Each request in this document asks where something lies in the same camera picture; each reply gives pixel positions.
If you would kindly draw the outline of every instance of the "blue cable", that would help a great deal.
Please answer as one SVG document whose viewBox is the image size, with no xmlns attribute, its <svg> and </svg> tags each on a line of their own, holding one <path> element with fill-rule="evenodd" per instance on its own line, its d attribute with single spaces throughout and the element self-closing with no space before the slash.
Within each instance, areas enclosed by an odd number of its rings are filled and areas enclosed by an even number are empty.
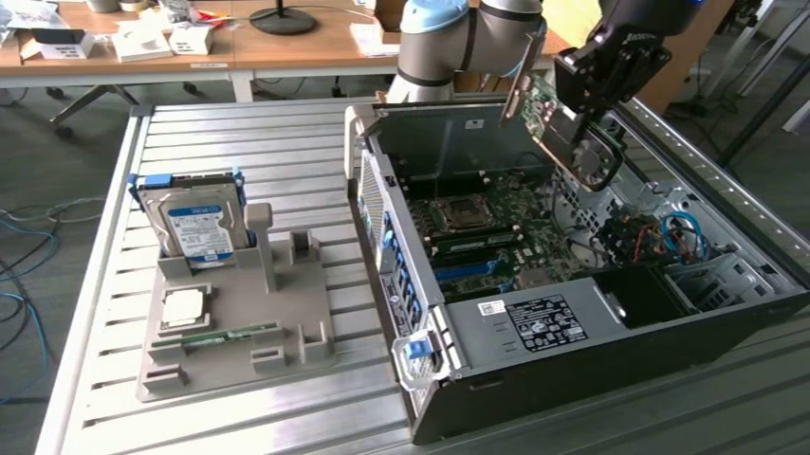
<svg viewBox="0 0 810 455">
<path fill-rule="evenodd" d="M 671 251 L 677 251 L 677 246 L 675 246 L 675 243 L 673 242 L 673 239 L 670 239 L 670 237 L 667 236 L 667 231 L 669 231 L 667 219 L 669 218 L 682 218 L 690 223 L 690 225 L 693 225 L 693 229 L 695 230 L 695 235 L 698 236 L 699 255 L 703 259 L 706 259 L 706 255 L 707 255 L 709 251 L 706 248 L 706 240 L 703 238 L 703 233 L 699 229 L 698 219 L 690 213 L 687 213 L 685 211 L 674 211 L 671 213 L 667 213 L 663 216 L 663 218 L 661 218 L 661 234 L 663 235 L 663 241 L 667 244 L 667 247 L 670 248 Z"/>
<path fill-rule="evenodd" d="M 48 237 L 48 239 L 51 239 L 51 248 L 48 249 L 47 254 L 43 256 L 43 258 L 39 260 L 39 262 L 36 264 L 33 264 L 31 267 L 28 267 L 25 270 L 23 270 L 21 272 L 16 273 L 15 275 L 7 275 L 5 277 L 0 278 L 0 282 L 7 282 L 8 280 L 21 277 L 27 273 L 33 272 L 43 264 L 45 264 L 48 262 L 48 260 L 56 254 L 56 248 L 60 244 L 60 239 L 51 232 L 44 232 L 41 230 L 23 229 L 21 227 L 15 226 L 12 223 L 9 223 L 8 221 L 5 221 L 1 218 L 0 218 L 0 225 L 5 226 L 13 232 L 19 232 L 20 234 L 41 235 L 44 237 Z"/>
<path fill-rule="evenodd" d="M 12 401 L 13 398 L 16 396 L 19 396 L 25 390 L 28 390 L 36 384 L 36 382 L 44 377 L 44 375 L 48 373 L 48 351 L 45 348 L 45 346 L 47 346 L 45 334 L 44 334 L 44 331 L 41 330 L 41 323 L 39 321 L 39 314 L 37 314 L 37 310 L 36 310 L 35 306 L 19 294 L 13 294 L 11 292 L 0 292 L 0 297 L 8 297 L 11 299 L 19 300 L 25 305 L 28 305 L 28 311 L 31 311 L 31 316 L 35 320 L 35 324 L 37 325 L 39 344 L 41 346 L 41 372 L 39 372 L 39 375 L 31 381 L 28 381 L 25 386 L 23 386 L 23 388 L 19 391 L 16 391 L 15 394 L 0 399 L 0 406 L 3 406 L 9 401 Z"/>
</svg>

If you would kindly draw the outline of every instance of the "cable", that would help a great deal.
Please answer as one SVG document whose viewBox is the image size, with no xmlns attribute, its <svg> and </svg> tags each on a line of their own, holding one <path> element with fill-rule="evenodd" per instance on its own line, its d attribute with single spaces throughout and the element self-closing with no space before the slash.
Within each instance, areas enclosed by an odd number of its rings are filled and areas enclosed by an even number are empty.
<svg viewBox="0 0 810 455">
<path fill-rule="evenodd" d="M 43 207 L 43 206 L 24 206 L 19 209 L 9 210 L 3 215 L 0 215 L 0 219 L 4 218 L 5 216 L 8 216 L 9 213 L 15 213 L 29 207 Z M 60 227 L 61 227 L 61 220 L 60 220 L 60 216 L 57 215 L 56 223 L 53 224 L 53 227 L 51 227 L 51 235 L 56 236 L 56 231 L 59 230 Z M 7 265 L 5 268 L 7 269 L 15 268 L 23 261 L 25 261 L 39 251 L 39 249 L 48 243 L 49 240 L 51 239 L 48 239 L 48 238 L 41 239 L 41 242 L 39 242 L 39 244 L 28 251 L 28 253 L 25 253 L 16 261 L 13 261 L 11 265 Z M 5 270 L 0 270 L 0 275 L 3 275 L 4 273 L 5 273 Z"/>
<path fill-rule="evenodd" d="M 91 202 L 103 202 L 105 200 L 107 200 L 107 198 L 104 196 L 80 197 L 79 199 L 73 199 L 69 202 L 57 204 L 56 206 L 32 205 L 32 206 L 21 207 L 19 209 L 13 209 L 13 210 L 0 209 L 0 218 L 4 218 L 8 216 L 9 219 L 12 221 L 15 221 L 16 223 L 25 223 L 28 221 L 39 221 L 39 220 L 44 220 L 44 219 L 48 219 L 56 223 L 55 215 L 57 213 L 61 213 L 63 211 L 71 209 L 72 207 L 80 206 L 81 204 L 88 204 Z M 23 209 L 29 209 L 33 207 L 45 207 L 47 210 L 41 215 L 37 215 L 37 216 L 19 217 L 19 216 L 13 215 L 17 211 L 21 211 Z M 65 224 L 84 223 L 87 221 L 95 220 L 97 218 L 101 218 L 101 212 L 99 212 L 93 215 L 81 217 L 81 218 L 64 219 L 64 217 L 61 217 L 61 222 Z"/>
<path fill-rule="evenodd" d="M 339 11 L 348 12 L 351 14 L 356 14 L 358 16 L 363 16 L 364 18 L 371 19 L 374 21 L 378 20 L 375 18 L 375 16 L 372 16 L 371 14 L 366 14 L 364 12 L 355 11 L 354 9 L 347 9 L 347 8 L 340 8 L 340 7 L 331 7 L 331 6 L 327 6 L 327 5 L 291 5 L 291 6 L 284 6 L 284 9 L 288 9 L 288 8 L 294 8 L 294 9 L 306 9 L 306 8 L 336 9 Z M 259 19 L 264 19 L 266 17 L 270 17 L 274 14 L 276 14 L 276 9 L 271 9 L 271 10 L 266 11 L 264 13 L 262 13 L 259 15 L 254 14 L 254 15 L 251 15 L 248 17 L 235 17 L 235 16 L 216 17 L 214 19 L 207 19 L 206 21 L 202 21 L 202 22 L 258 21 Z"/>
<path fill-rule="evenodd" d="M 25 96 L 28 95 L 28 87 L 25 87 L 25 90 L 23 90 L 23 95 L 20 95 L 20 98 L 13 99 L 13 102 L 21 102 L 23 100 L 25 100 Z"/>
<path fill-rule="evenodd" d="M 307 81 L 307 77 L 302 77 L 302 81 L 299 82 L 299 86 L 295 88 L 295 91 L 292 92 L 292 95 L 298 94 L 299 91 L 302 90 L 302 87 L 304 86 L 304 82 Z"/>
<path fill-rule="evenodd" d="M 500 85 L 503 80 L 502 76 L 498 76 L 498 78 L 495 79 L 495 85 L 492 85 L 492 92 L 495 92 L 498 90 L 498 86 Z"/>
<path fill-rule="evenodd" d="M 667 231 L 667 235 L 673 236 L 673 237 L 674 237 L 674 238 L 675 238 L 675 239 L 677 239 L 679 242 L 681 242 L 681 239 L 678 239 L 678 238 L 675 237 L 675 234 L 678 234 L 679 232 L 690 232 L 690 233 L 695 234 L 695 246 L 693 246 L 693 249 L 690 250 L 690 253 L 691 253 L 693 255 L 695 255 L 695 257 L 698 257 L 698 254 L 699 254 L 699 253 L 698 253 L 698 248 L 699 248 L 699 237 L 698 237 L 698 233 L 695 232 L 695 230 L 694 230 L 694 229 L 691 229 L 690 227 L 686 227 L 686 226 L 678 226 L 678 227 L 675 227 L 674 229 L 670 229 L 670 230 Z"/>
<path fill-rule="evenodd" d="M 670 218 L 681 218 L 681 219 L 686 220 L 690 223 L 691 228 L 695 230 L 695 235 L 699 238 L 699 249 L 701 249 L 699 255 L 701 255 L 701 258 L 705 260 L 707 254 L 709 254 L 709 250 L 707 250 L 707 247 L 706 247 L 706 243 L 707 242 L 706 242 L 706 239 L 703 237 L 702 231 L 699 229 L 698 220 L 695 219 L 695 217 L 691 214 L 689 214 L 685 211 L 674 211 L 671 213 L 667 213 L 661 218 L 661 234 L 663 235 L 663 241 L 665 241 L 665 244 L 667 245 L 667 248 L 673 252 L 677 252 L 675 243 L 673 242 L 673 239 L 670 239 L 670 237 L 667 236 L 669 230 L 670 230 L 670 228 L 667 226 L 667 220 Z"/>
<path fill-rule="evenodd" d="M 590 239 L 587 239 L 587 245 L 590 247 L 593 247 L 593 253 L 594 253 L 594 268 L 599 267 L 599 254 L 597 254 L 599 252 L 599 250 L 595 247 L 597 241 L 599 239 L 594 236 Z M 605 262 L 607 263 L 607 260 L 610 260 L 610 254 L 605 254 Z"/>
<path fill-rule="evenodd" d="M 638 232 L 638 239 L 635 241 L 635 251 L 633 253 L 633 261 L 638 263 L 639 254 L 642 253 L 642 240 L 645 240 L 645 233 L 647 233 L 647 229 L 650 229 L 653 225 L 645 225 L 642 230 Z"/>
<path fill-rule="evenodd" d="M 559 228 L 559 223 L 556 223 L 556 179 L 552 177 L 551 179 L 551 184 L 552 184 L 552 202 L 551 202 L 551 219 L 552 219 L 552 224 L 554 227 L 556 228 L 556 230 L 559 230 L 562 232 L 562 229 Z"/>
<path fill-rule="evenodd" d="M 41 330 L 41 323 L 39 321 L 39 314 L 37 314 L 37 310 L 35 309 L 35 306 L 29 302 L 27 302 L 27 300 L 23 298 L 23 296 L 13 294 L 11 292 L 0 292 L 0 296 L 7 297 L 9 299 L 19 300 L 23 302 L 23 304 L 28 305 L 28 310 L 29 310 L 32 318 L 35 320 L 35 325 L 37 326 L 39 343 L 41 346 L 41 371 L 37 374 L 37 376 L 35 376 L 35 378 L 28 381 L 28 383 L 23 386 L 23 388 L 16 393 L 13 393 L 12 395 L 7 396 L 4 399 L 0 400 L 0 406 L 3 406 L 7 403 L 9 403 L 20 393 L 23 393 L 25 390 L 28 390 L 36 384 L 36 382 L 44 377 L 44 375 L 47 375 L 47 373 L 48 373 L 48 350 L 47 350 L 45 334 L 44 334 L 44 331 Z"/>
<path fill-rule="evenodd" d="M 588 251 L 593 251 L 594 254 L 599 254 L 601 256 L 603 256 L 605 258 L 609 257 L 607 252 L 602 251 L 598 248 L 594 248 L 593 246 L 584 244 L 583 242 L 574 240 L 574 239 L 568 239 L 568 243 L 571 245 L 576 245 L 576 246 L 582 246 L 584 249 L 587 249 Z"/>
<path fill-rule="evenodd" d="M 730 99 L 726 96 L 726 91 L 727 89 L 731 87 L 731 85 L 739 80 L 739 78 L 743 77 L 743 75 L 746 74 L 746 71 L 749 70 L 750 65 L 753 64 L 753 62 L 757 60 L 759 51 L 762 50 L 762 47 L 770 43 L 773 41 L 773 38 L 769 38 L 767 40 L 765 40 L 762 43 L 759 43 L 759 45 L 757 46 L 757 48 L 753 50 L 751 54 L 750 54 L 750 58 L 749 61 L 746 62 L 746 64 L 743 65 L 743 68 L 739 70 L 739 72 L 737 73 L 737 75 L 734 76 L 734 78 L 727 82 L 727 84 L 723 86 L 723 88 L 721 89 L 721 95 L 714 99 L 714 101 L 717 102 L 717 105 L 713 108 L 707 108 L 709 111 L 715 111 L 717 109 L 723 109 L 729 114 L 737 114 L 739 113 L 739 108 L 737 107 L 737 100 L 741 98 L 738 95 L 735 95 L 734 99 Z M 702 58 L 702 54 L 698 57 L 698 72 L 701 70 L 701 58 Z M 699 81 L 699 76 L 698 76 L 698 95 L 695 96 L 695 99 L 699 99 L 702 97 L 701 95 L 701 81 Z M 721 126 L 721 122 L 726 119 L 725 115 L 718 115 L 718 118 L 715 119 L 715 121 L 713 122 L 711 126 L 709 128 L 706 128 L 702 123 L 699 123 L 691 116 L 686 116 L 686 117 L 678 117 L 678 116 L 673 116 L 671 117 L 677 120 L 689 120 L 699 129 L 701 132 L 701 139 L 699 141 L 695 143 L 697 146 L 699 146 L 703 141 L 709 141 L 709 145 L 711 146 L 713 150 L 715 151 L 717 154 L 719 154 L 723 151 L 723 148 L 718 145 L 718 143 L 714 140 L 714 137 L 711 137 L 711 135 L 714 134 L 714 131 L 717 130 L 718 126 Z"/>
<path fill-rule="evenodd" d="M 53 235 L 51 232 L 44 232 L 40 230 L 28 230 L 28 229 L 23 229 L 21 227 L 17 227 L 15 225 L 12 225 L 8 221 L 5 221 L 3 218 L 0 218 L 0 225 L 5 226 L 8 229 L 11 229 L 12 231 L 21 233 L 21 234 L 32 234 L 32 235 L 41 235 L 44 237 L 47 237 L 51 240 L 51 248 L 48 249 L 48 252 L 45 253 L 44 257 L 39 260 L 39 262 L 36 264 L 33 264 L 31 267 L 28 267 L 24 271 L 13 274 L 11 271 L 7 273 L 5 277 L 0 277 L 0 282 L 7 282 L 8 280 L 13 279 L 13 278 L 19 278 L 23 275 L 33 272 L 43 264 L 45 264 L 45 262 L 53 257 L 53 255 L 56 254 L 56 250 L 60 244 L 60 240 L 57 238 L 56 235 Z"/>
<path fill-rule="evenodd" d="M 0 267 L 3 268 L 3 271 L 5 273 L 12 273 L 12 269 L 9 268 L 9 265 L 5 263 L 5 261 L 3 261 L 3 259 L 0 259 Z M 16 287 L 16 294 L 23 297 L 23 299 L 31 304 L 32 308 L 36 311 L 37 308 L 31 299 L 31 296 L 28 295 L 28 291 L 25 290 L 25 286 L 23 286 L 23 282 L 20 281 L 20 279 L 12 278 L 12 284 Z M 23 331 L 25 330 L 25 327 L 28 326 L 28 320 L 31 319 L 29 307 L 27 305 L 23 305 L 21 303 L 20 303 L 20 306 L 23 307 L 23 310 L 24 310 L 23 311 L 23 322 L 20 323 L 19 327 L 16 328 L 16 331 L 13 332 L 13 335 L 9 338 L 9 340 L 3 344 L 3 346 L 0 346 L 0 351 L 4 351 L 12 345 L 12 343 L 20 338 L 20 335 L 23 334 Z M 53 361 L 59 364 L 60 357 L 53 352 L 53 348 L 51 347 L 51 343 L 48 342 L 48 337 L 44 334 L 44 332 L 43 332 L 43 336 L 45 338 L 45 347 L 48 349 L 48 355 L 51 356 Z"/>
</svg>

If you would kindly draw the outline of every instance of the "hard drive label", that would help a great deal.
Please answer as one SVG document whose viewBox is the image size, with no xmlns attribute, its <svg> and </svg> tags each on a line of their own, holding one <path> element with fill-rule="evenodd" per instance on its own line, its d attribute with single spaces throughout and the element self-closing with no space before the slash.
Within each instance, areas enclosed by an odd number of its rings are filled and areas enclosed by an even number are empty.
<svg viewBox="0 0 810 455">
<path fill-rule="evenodd" d="M 506 306 L 523 345 L 536 353 L 587 339 L 576 316 L 562 295 Z"/>
<path fill-rule="evenodd" d="M 224 218 L 220 206 L 171 209 L 168 216 L 183 254 L 191 261 L 207 263 L 234 254 L 231 235 L 219 226 Z"/>
</svg>

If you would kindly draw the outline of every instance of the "metal workbench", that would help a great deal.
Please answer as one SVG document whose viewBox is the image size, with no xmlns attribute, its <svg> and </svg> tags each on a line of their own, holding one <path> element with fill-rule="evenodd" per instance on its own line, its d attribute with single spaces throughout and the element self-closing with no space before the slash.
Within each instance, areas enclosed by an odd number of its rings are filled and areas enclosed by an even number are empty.
<svg viewBox="0 0 810 455">
<path fill-rule="evenodd" d="M 408 443 L 344 192 L 343 112 L 371 101 L 135 109 L 37 454 L 809 453 L 806 312 L 713 365 L 436 445 Z M 320 241 L 339 361 L 318 373 L 144 404 L 135 375 L 157 246 L 125 175 L 232 166 L 248 199 L 272 204 L 271 237 L 312 228 Z"/>
</svg>

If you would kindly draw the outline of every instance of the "desk leg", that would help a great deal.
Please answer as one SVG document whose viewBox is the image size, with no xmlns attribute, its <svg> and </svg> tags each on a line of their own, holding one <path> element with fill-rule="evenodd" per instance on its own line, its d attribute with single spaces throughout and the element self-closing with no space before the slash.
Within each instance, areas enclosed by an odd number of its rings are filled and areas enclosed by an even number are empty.
<svg viewBox="0 0 810 455">
<path fill-rule="evenodd" d="M 254 89 L 251 88 L 252 80 L 254 70 L 242 69 L 231 72 L 231 83 L 234 84 L 236 102 L 254 102 Z"/>
</svg>

